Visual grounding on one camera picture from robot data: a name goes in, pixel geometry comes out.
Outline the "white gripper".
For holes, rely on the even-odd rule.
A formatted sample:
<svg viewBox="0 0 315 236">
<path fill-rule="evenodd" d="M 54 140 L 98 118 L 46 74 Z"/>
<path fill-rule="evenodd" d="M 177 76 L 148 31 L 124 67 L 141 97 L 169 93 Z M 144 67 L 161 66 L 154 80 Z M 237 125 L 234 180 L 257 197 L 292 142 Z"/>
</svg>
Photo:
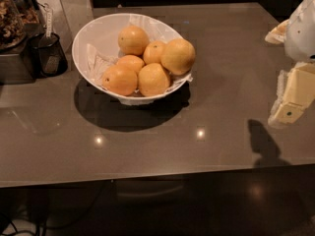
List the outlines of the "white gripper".
<svg viewBox="0 0 315 236">
<path fill-rule="evenodd" d="M 298 62 L 278 76 L 277 99 L 268 124 L 279 129 L 294 124 L 315 100 L 315 0 L 303 0 L 288 20 L 267 33 L 265 40 L 283 43 L 285 54 Z"/>
</svg>

